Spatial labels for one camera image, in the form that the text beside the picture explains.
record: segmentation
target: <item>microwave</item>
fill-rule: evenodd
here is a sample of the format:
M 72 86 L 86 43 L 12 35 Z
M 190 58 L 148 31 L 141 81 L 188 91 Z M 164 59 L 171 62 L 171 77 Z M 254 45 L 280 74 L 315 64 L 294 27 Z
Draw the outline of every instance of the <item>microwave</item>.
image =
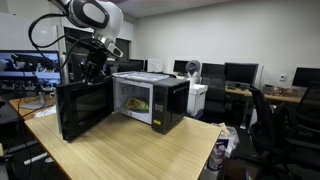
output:
M 113 76 L 114 111 L 150 124 L 153 130 L 162 134 L 169 132 L 186 115 L 190 81 L 143 72 L 115 73 Z M 148 108 L 128 108 L 130 98 L 143 101 Z

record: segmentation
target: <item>ceiling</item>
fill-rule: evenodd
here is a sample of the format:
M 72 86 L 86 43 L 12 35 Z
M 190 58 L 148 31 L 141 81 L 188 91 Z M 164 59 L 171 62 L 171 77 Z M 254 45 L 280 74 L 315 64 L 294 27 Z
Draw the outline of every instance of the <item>ceiling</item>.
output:
M 191 9 L 231 0 L 110 0 L 135 18 Z

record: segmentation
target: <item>light wood tabletop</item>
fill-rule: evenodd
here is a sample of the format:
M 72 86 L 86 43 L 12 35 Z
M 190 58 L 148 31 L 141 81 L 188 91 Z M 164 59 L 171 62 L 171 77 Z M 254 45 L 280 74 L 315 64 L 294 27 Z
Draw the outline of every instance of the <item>light wood tabletop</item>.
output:
M 25 123 L 71 179 L 198 179 L 220 135 L 218 127 L 188 117 L 162 135 L 113 113 L 68 143 L 56 114 Z
M 227 93 L 232 94 L 239 94 L 244 96 L 252 96 L 251 92 L 249 90 L 241 90 L 241 89 L 228 89 L 226 88 L 225 91 Z M 301 101 L 301 98 L 299 97 L 285 97 L 285 96 L 272 96 L 265 94 L 264 97 L 268 100 L 274 100 L 274 101 L 282 101 L 282 102 L 289 102 L 289 103 L 296 103 L 299 104 Z
M 13 100 L 10 100 L 9 103 L 12 105 L 12 107 L 18 111 L 18 104 L 19 104 L 19 101 L 20 101 L 20 104 L 19 106 L 21 105 L 24 105 L 28 102 L 31 102 L 31 101 L 37 101 L 38 100 L 38 97 L 28 97 L 28 98 L 21 98 L 21 101 L 20 99 L 13 99 Z M 49 102 L 54 102 L 54 99 L 47 99 L 47 101 Z M 31 110 L 31 109 L 25 109 L 25 108 L 19 108 L 19 114 L 21 117 L 23 117 L 24 120 L 28 120 L 28 119 L 32 119 L 34 117 L 34 114 L 37 113 L 37 112 L 40 112 L 40 111 L 44 111 L 46 109 L 48 109 L 49 107 L 44 107 L 44 108 L 41 108 L 41 109 L 38 109 L 36 111 L 34 110 Z

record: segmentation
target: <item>desk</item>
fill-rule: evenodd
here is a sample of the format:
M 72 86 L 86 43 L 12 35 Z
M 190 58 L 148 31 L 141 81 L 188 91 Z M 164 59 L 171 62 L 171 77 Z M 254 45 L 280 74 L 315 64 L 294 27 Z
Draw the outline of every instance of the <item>desk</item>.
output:
M 227 93 L 243 95 L 245 97 L 251 97 L 252 96 L 252 94 L 251 94 L 251 92 L 249 90 L 225 88 L 225 91 Z M 288 103 L 295 103 L 295 104 L 299 104 L 300 101 L 301 101 L 301 98 L 297 98 L 297 97 L 272 96 L 272 95 L 268 95 L 268 94 L 265 94 L 264 97 L 267 100 L 281 101 L 281 102 L 288 102 Z M 246 98 L 246 103 L 245 103 L 245 107 L 244 107 L 242 122 L 241 122 L 241 125 L 240 125 L 241 129 L 246 129 L 246 117 L 247 117 L 247 112 L 248 112 L 248 107 L 249 107 L 249 101 L 250 101 L 250 98 Z
M 113 113 L 72 143 L 56 114 L 25 121 L 70 179 L 197 179 L 220 129 L 185 117 L 168 134 Z
M 13 107 L 16 111 L 18 111 L 19 101 L 20 101 L 20 106 L 21 106 L 21 105 L 26 104 L 26 103 L 28 103 L 28 102 L 37 101 L 37 100 L 38 100 L 38 97 L 28 97 L 28 98 L 22 98 L 21 101 L 20 101 L 20 99 L 13 99 L 13 100 L 10 100 L 9 103 L 12 105 L 12 107 Z M 53 98 L 47 99 L 47 101 L 49 101 L 49 102 L 54 102 L 54 99 L 53 99 Z M 32 119 L 33 116 L 34 116 L 34 114 L 35 114 L 36 112 L 44 111 L 44 110 L 46 110 L 46 109 L 48 109 L 48 108 L 49 108 L 49 107 L 44 107 L 44 108 L 38 109 L 38 110 L 36 110 L 36 111 L 31 110 L 31 109 L 19 108 L 19 115 L 20 115 L 20 116 L 24 116 L 24 115 L 26 115 L 26 114 L 31 113 L 31 112 L 34 111 L 33 113 L 28 114 L 28 115 L 26 115 L 25 117 L 23 117 L 24 120 L 28 120 L 28 119 Z

